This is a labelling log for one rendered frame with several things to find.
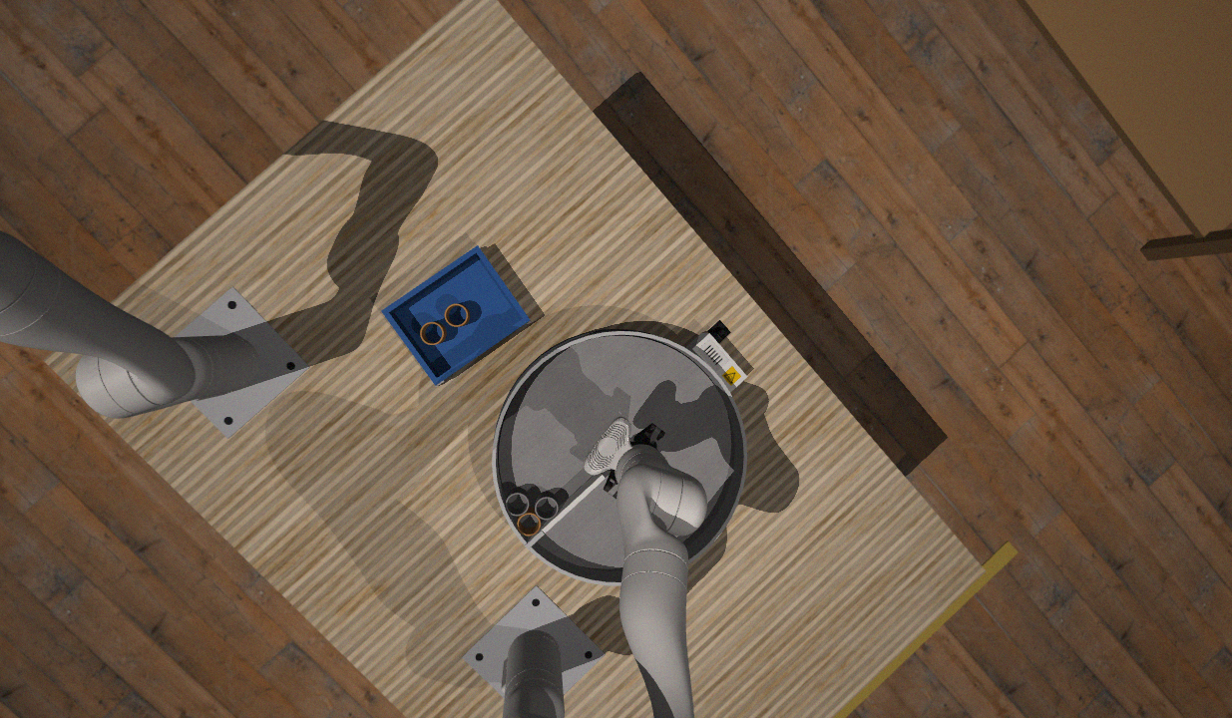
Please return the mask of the blue open crate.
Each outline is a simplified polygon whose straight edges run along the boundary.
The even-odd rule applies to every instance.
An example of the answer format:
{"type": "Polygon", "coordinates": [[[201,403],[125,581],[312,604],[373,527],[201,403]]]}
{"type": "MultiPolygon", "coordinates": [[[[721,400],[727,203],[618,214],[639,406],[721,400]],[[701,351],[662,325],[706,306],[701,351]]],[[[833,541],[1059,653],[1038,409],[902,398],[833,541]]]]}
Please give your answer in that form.
{"type": "Polygon", "coordinates": [[[434,385],[530,321],[478,245],[379,312],[434,385]],[[461,328],[444,321],[444,310],[456,303],[469,309],[469,321],[461,328]],[[428,321],[444,324],[442,344],[423,342],[420,330],[428,321]]]}

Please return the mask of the bronze bushing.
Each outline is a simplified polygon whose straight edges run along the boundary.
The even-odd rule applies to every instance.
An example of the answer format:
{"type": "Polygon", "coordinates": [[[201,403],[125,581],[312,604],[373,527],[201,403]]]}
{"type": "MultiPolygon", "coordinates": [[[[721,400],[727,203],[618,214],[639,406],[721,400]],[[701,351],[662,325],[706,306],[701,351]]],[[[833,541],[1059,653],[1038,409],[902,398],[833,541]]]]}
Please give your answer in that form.
{"type": "Polygon", "coordinates": [[[425,331],[428,331],[429,324],[439,324],[439,328],[441,328],[441,330],[442,330],[442,337],[436,344],[442,344],[444,339],[446,339],[446,336],[447,336],[447,331],[446,331],[446,328],[444,328],[444,324],[441,324],[439,321],[428,321],[428,324],[423,324],[421,330],[420,330],[420,336],[421,336],[423,342],[425,342],[428,345],[436,345],[436,344],[430,342],[428,340],[428,335],[425,335],[425,331]]]}
{"type": "Polygon", "coordinates": [[[447,305],[447,309],[444,310],[444,321],[447,321],[453,328],[464,326],[464,324],[468,324],[468,321],[469,321],[469,309],[468,309],[468,305],[462,305],[462,308],[464,308],[466,314],[468,314],[468,315],[466,315],[466,321],[462,321],[462,324],[453,324],[452,321],[450,321],[450,310],[453,308],[453,305],[462,305],[462,304],[457,304],[456,303],[456,304],[447,305]]]}
{"type": "MultiPolygon", "coordinates": [[[[526,515],[533,515],[533,517],[537,517],[537,511],[535,511],[535,507],[529,507],[529,510],[527,510],[527,511],[526,511],[526,512],[524,514],[524,517],[525,517],[526,515]]],[[[531,537],[531,536],[533,536],[533,534],[537,534],[537,532],[538,532],[538,530],[540,530],[540,526],[538,526],[538,523],[537,523],[536,526],[533,526],[532,528],[525,528],[525,527],[524,527],[524,526],[521,526],[521,523],[520,523],[520,518],[524,518],[524,517],[517,517],[517,530],[519,530],[519,532],[520,532],[521,534],[526,536],[526,537],[531,537]]],[[[538,518],[538,517],[537,517],[537,518],[538,518]]],[[[538,518],[538,522],[540,522],[540,518],[538,518]]]]}

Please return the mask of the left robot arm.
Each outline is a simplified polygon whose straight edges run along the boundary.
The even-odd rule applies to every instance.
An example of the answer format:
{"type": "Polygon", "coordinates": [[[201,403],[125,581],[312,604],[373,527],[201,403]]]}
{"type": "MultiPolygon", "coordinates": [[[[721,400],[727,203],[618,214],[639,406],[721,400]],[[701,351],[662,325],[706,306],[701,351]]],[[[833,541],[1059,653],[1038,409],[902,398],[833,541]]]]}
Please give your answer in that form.
{"type": "Polygon", "coordinates": [[[245,339],[170,337],[1,230],[0,341],[85,355],[76,368],[79,395],[115,419],[240,390],[259,369],[245,339]]]}

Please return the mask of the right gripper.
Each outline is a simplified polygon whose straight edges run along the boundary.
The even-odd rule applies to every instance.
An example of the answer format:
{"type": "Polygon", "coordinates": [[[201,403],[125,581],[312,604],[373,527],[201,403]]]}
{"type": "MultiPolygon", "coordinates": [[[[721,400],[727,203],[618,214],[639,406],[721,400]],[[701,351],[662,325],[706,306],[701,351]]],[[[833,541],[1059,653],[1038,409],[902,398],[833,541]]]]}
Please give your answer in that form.
{"type": "MultiPolygon", "coordinates": [[[[638,435],[634,435],[634,442],[630,441],[630,445],[650,445],[657,447],[657,442],[664,437],[665,431],[657,427],[650,422],[650,426],[642,429],[638,435]]],[[[607,491],[611,496],[616,498],[618,495],[618,482],[616,482],[615,470],[610,472],[606,484],[604,485],[604,491],[607,491]]]]}

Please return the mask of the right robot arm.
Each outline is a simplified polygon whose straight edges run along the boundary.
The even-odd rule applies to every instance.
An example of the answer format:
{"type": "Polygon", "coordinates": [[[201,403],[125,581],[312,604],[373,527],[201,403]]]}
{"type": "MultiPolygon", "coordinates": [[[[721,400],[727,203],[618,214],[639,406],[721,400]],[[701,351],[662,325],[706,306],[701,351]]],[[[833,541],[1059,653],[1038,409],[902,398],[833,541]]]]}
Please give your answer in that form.
{"type": "MultiPolygon", "coordinates": [[[[618,482],[623,539],[618,615],[650,695],[653,718],[694,718],[685,642],[687,549],[675,536],[699,530],[707,496],[697,478],[670,467],[659,450],[630,445],[630,434],[628,419],[615,417],[586,454],[584,468],[590,477],[615,470],[618,482]]],[[[545,631],[517,635],[503,665],[501,691],[501,718],[565,717],[561,648],[553,635],[545,631]]]]}

